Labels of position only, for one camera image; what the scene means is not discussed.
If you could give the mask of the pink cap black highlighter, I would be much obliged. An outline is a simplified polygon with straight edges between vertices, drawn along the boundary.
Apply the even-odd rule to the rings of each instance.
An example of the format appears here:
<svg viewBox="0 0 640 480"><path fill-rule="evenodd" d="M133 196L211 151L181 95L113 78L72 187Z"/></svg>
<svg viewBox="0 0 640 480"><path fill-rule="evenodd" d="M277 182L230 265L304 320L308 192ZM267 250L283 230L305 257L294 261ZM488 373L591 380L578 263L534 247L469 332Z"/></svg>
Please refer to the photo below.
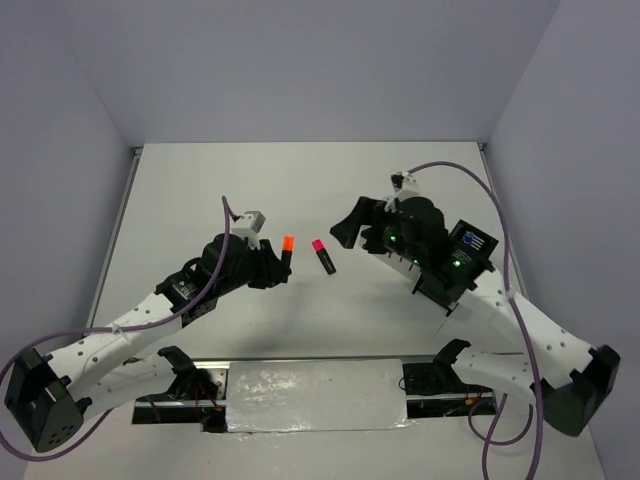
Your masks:
<svg viewBox="0 0 640 480"><path fill-rule="evenodd" d="M332 259L330 258L330 255L326 250L324 243L320 239L315 239L312 241L312 247L325 272L328 275L335 274L337 272L336 267Z"/></svg>

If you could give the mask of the orange cap black highlighter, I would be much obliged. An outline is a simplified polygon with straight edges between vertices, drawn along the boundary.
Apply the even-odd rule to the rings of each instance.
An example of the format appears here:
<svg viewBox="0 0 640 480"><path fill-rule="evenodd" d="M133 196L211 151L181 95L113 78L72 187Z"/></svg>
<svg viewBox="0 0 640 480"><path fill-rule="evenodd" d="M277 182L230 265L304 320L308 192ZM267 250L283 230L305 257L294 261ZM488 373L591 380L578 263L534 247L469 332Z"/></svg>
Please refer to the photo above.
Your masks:
<svg viewBox="0 0 640 480"><path fill-rule="evenodd" d="M291 267L291 260L293 257L295 237L287 235L283 238L281 261L286 268Z"/></svg>

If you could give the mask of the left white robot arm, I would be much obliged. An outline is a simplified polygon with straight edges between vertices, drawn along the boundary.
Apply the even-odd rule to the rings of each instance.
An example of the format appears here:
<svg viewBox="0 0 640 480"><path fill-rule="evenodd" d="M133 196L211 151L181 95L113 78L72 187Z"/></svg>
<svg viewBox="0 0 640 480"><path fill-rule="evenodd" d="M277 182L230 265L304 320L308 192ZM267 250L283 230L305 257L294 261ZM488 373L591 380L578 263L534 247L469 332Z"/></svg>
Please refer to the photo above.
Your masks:
<svg viewBox="0 0 640 480"><path fill-rule="evenodd" d="M179 347L147 348L239 288L265 290L286 282L290 263L290 254L276 254L266 239L220 234L106 326L73 331L76 342L47 354L29 344L1 373L9 380L5 406L35 451L26 458L61 457L73 450L69 441L87 420L139 397L167 392L182 399L196 388L212 397L216 385Z"/></svg>

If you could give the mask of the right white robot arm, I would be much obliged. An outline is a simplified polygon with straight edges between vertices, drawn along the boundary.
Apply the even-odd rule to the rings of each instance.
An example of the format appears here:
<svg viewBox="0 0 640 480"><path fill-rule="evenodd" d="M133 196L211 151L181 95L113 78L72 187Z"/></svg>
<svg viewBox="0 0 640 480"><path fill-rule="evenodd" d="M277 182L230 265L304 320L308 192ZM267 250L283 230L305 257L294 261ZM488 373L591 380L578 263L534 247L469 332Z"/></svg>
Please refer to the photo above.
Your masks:
<svg viewBox="0 0 640 480"><path fill-rule="evenodd" d="M388 211L384 201L360 197L330 233L346 249L359 245L372 255L399 257L420 273L415 290L447 312L463 307L505 338L513 357L467 339L449 341L434 360L442 389L466 383L516 396L540 405L544 421L570 437L582 433L611 393L620 355L573 336L521 294L507 294L490 260L496 239L465 221L447 230L430 200L409 198Z"/></svg>

